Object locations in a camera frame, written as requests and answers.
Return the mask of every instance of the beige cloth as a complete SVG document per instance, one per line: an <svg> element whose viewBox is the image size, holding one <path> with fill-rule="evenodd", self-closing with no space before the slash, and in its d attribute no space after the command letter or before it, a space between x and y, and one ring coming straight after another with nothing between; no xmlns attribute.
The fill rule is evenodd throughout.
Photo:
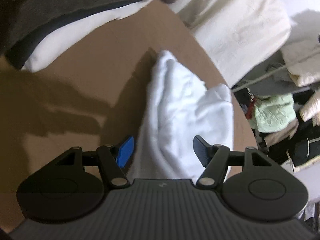
<svg viewBox="0 0 320 240"><path fill-rule="evenodd" d="M313 118L312 118L312 125L313 127L320 125L320 112L318 112Z"/></svg>
<svg viewBox="0 0 320 240"><path fill-rule="evenodd" d="M286 128L284 128L281 131L278 132L273 132L269 135L267 135L264 138L264 141L268 147L275 145L278 142L281 142L282 140L286 139L289 137L290 139L294 134L296 133L297 129L299 126L298 119L294 119L292 122L290 122Z"/></svg>
<svg viewBox="0 0 320 240"><path fill-rule="evenodd" d="M320 45L317 35L313 39L285 44L281 48L284 62L292 81L303 87L320 80Z"/></svg>
<svg viewBox="0 0 320 240"><path fill-rule="evenodd" d="M278 51L291 31L281 0L176 0L169 7L229 87Z"/></svg>
<svg viewBox="0 0 320 240"><path fill-rule="evenodd" d="M308 102L300 109L300 115L304 122L310 120L320 112L320 90L313 94Z"/></svg>

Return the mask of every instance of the white wall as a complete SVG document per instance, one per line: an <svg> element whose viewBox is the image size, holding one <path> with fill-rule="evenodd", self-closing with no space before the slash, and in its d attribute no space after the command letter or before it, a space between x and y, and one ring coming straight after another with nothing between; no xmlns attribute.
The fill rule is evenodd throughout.
<svg viewBox="0 0 320 240"><path fill-rule="evenodd" d="M283 0L292 19L292 34L288 42L303 38L317 39L320 33L320 0Z"/></svg>

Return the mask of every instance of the white pillow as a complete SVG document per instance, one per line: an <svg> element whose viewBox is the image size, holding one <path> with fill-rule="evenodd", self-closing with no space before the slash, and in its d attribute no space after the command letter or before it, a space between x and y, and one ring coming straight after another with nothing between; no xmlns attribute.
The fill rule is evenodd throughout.
<svg viewBox="0 0 320 240"><path fill-rule="evenodd" d="M63 52L94 29L112 20L119 20L135 14L151 1L144 0L117 9L100 12L55 30L38 44L22 69L37 72L46 68Z"/></svg>
<svg viewBox="0 0 320 240"><path fill-rule="evenodd" d="M177 0L169 5L232 87L288 39L281 0Z"/></svg>

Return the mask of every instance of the white towel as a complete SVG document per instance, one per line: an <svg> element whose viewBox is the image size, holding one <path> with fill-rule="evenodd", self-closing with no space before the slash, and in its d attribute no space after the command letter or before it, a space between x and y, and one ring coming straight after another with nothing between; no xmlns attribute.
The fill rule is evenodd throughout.
<svg viewBox="0 0 320 240"><path fill-rule="evenodd" d="M204 167L193 151L193 138L233 148L230 89L209 90L168 51L162 51L148 85L147 107L128 179L199 178Z"/></svg>

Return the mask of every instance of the gray blanket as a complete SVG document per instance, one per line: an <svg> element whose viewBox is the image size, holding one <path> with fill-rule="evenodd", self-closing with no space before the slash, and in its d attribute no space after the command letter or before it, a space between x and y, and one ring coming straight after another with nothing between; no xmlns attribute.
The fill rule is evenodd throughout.
<svg viewBox="0 0 320 240"><path fill-rule="evenodd" d="M0 0L0 55L59 16L120 1L130 0Z"/></svg>

